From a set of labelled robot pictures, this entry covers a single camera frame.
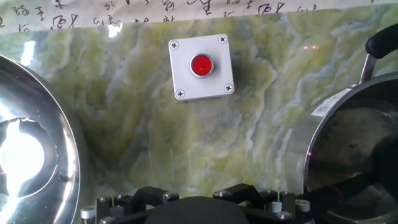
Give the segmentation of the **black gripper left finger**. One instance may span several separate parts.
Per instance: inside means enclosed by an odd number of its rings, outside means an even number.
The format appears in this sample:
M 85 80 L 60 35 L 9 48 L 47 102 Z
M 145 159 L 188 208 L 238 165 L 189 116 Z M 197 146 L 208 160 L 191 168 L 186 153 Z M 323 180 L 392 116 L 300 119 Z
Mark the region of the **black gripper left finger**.
M 180 198 L 178 193 L 168 192 L 156 187 L 139 188 L 134 195 L 122 194 L 114 197 L 99 197 L 93 206 L 80 210 L 81 224 L 111 223 L 112 219 L 137 214 Z

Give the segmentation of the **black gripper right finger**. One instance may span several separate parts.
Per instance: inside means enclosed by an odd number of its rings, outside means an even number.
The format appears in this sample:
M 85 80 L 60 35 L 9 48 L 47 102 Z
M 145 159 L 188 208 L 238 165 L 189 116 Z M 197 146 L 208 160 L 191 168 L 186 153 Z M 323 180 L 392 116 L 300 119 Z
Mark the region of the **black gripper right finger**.
M 238 205 L 249 223 L 311 222 L 310 202 L 292 192 L 258 191 L 253 185 L 237 184 L 214 192 L 213 198 Z

